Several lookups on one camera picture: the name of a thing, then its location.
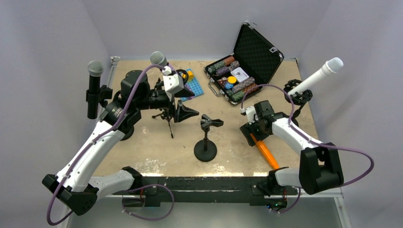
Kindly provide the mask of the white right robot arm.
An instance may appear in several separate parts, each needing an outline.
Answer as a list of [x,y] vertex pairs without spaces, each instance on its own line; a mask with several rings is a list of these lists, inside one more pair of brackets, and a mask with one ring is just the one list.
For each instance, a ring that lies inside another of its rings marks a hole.
[[311,138],[291,122],[288,115],[275,112],[269,101],[242,108],[240,113],[248,119],[240,130],[249,146],[274,135],[299,156],[298,168],[274,168],[268,173],[263,187],[269,194],[291,186],[313,195],[344,184],[338,150],[332,148],[333,144],[322,146],[321,141]]

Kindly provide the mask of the black round-base mic stand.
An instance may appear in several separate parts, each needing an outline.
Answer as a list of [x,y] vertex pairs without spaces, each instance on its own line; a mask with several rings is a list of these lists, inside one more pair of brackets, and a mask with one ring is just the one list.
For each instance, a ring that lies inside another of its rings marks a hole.
[[217,155],[216,144],[208,138],[208,132],[211,127],[221,127],[224,125],[224,121],[221,119],[211,119],[206,114],[201,116],[201,129],[204,131],[204,138],[198,141],[194,147],[195,157],[202,162],[210,162]]

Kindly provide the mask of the purple glitter microphone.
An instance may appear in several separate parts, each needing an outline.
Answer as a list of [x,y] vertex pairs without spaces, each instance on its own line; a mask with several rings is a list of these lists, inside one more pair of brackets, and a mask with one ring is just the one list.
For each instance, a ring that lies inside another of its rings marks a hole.
[[174,67],[167,61],[166,56],[165,56],[162,52],[160,52],[160,51],[155,51],[155,52],[153,52],[153,53],[151,54],[151,56],[150,56],[150,62],[151,62],[153,65],[162,66],[163,69],[164,69],[165,66],[169,66],[169,67],[172,68],[172,70],[175,70]]

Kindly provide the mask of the orange microphone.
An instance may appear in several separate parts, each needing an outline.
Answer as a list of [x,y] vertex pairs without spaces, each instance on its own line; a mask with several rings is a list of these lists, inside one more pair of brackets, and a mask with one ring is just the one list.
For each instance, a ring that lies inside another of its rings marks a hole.
[[252,140],[254,141],[256,147],[259,149],[259,151],[262,153],[266,161],[269,163],[269,165],[274,169],[279,169],[279,164],[277,163],[276,159],[274,156],[271,154],[270,150],[267,148],[265,143],[263,141],[258,141],[255,136],[251,133],[250,134]]

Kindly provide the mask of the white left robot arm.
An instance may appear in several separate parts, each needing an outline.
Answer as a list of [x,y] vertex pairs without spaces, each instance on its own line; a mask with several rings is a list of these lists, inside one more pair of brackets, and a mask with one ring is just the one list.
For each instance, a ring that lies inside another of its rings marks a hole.
[[125,75],[116,93],[105,85],[98,93],[89,91],[86,95],[88,117],[96,117],[98,105],[104,111],[74,158],[57,174],[48,174],[42,180],[52,192],[52,198],[65,204],[70,213],[81,216],[99,199],[111,194],[120,191],[137,194],[144,184],[141,173],[134,168],[123,167],[104,177],[95,177],[94,172],[118,142],[133,135],[134,125],[140,121],[143,110],[159,109],[163,119],[176,123],[197,116],[197,111],[182,103],[182,98],[193,96],[186,87],[188,80],[187,71],[166,68],[163,77],[151,87],[146,71],[132,70]]

